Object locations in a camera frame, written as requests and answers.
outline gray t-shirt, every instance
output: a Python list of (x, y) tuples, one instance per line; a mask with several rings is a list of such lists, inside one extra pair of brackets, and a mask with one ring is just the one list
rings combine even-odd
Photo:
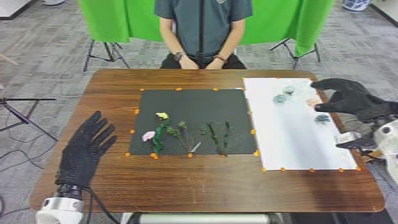
[[(218, 54), (231, 22), (252, 16), (252, 0), (204, 0), (204, 56)], [(154, 13), (176, 20), (176, 35), (185, 52), (195, 56), (199, 50), (199, 4), (201, 0), (156, 0)]]

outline black mat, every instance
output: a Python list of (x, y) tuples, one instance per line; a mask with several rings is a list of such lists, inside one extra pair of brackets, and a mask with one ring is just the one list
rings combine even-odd
[[(170, 126), (178, 127), (186, 122), (188, 133), (195, 143), (201, 142), (195, 154), (218, 154), (211, 133), (202, 135), (202, 128), (208, 129), (211, 122), (220, 144), (224, 146), (226, 122), (231, 130), (227, 136), (226, 154), (250, 154), (256, 151), (256, 141), (250, 135), (252, 125), (249, 117), (247, 101), (242, 90), (147, 90), (142, 93), (140, 113), (135, 119), (135, 134), (131, 139), (131, 154), (147, 155), (153, 152), (151, 141), (142, 142), (142, 135), (154, 131), (160, 126), (156, 113), (167, 113)], [(165, 132), (162, 135), (163, 155), (186, 154), (186, 149)]]

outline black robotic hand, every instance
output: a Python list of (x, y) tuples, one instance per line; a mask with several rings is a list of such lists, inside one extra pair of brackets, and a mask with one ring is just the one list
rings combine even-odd
[(108, 138), (114, 125), (101, 131), (106, 122), (101, 112), (96, 112), (76, 130), (62, 152), (57, 185), (69, 184), (89, 188), (99, 159), (117, 140), (115, 136)]
[(318, 112), (352, 114), (362, 122), (398, 113), (398, 103), (375, 97), (359, 82), (346, 79), (325, 79), (314, 82), (311, 87), (320, 90), (336, 90), (329, 102), (314, 107)]

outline yellow flower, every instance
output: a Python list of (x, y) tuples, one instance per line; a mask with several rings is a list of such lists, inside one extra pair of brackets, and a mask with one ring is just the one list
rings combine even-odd
[(167, 120), (169, 119), (169, 114), (167, 113), (156, 113), (158, 117)]

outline wooden table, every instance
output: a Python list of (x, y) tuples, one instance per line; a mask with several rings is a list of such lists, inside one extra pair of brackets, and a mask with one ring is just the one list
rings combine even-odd
[(119, 136), (92, 181), (92, 188), (112, 212), (375, 212), (384, 209), (378, 186), (359, 160), (362, 171), (311, 173), (263, 172), (259, 157), (252, 155), (227, 158), (208, 155), (195, 156), (194, 159), (186, 156), (162, 156), (158, 161), (149, 156), (124, 156), (140, 89), (238, 88), (243, 87), (243, 77), (314, 80), (311, 73), (297, 71), (96, 72), (35, 185), (30, 197), (34, 209), (41, 208), (43, 199), (55, 192), (60, 151), (96, 110), (115, 124)]

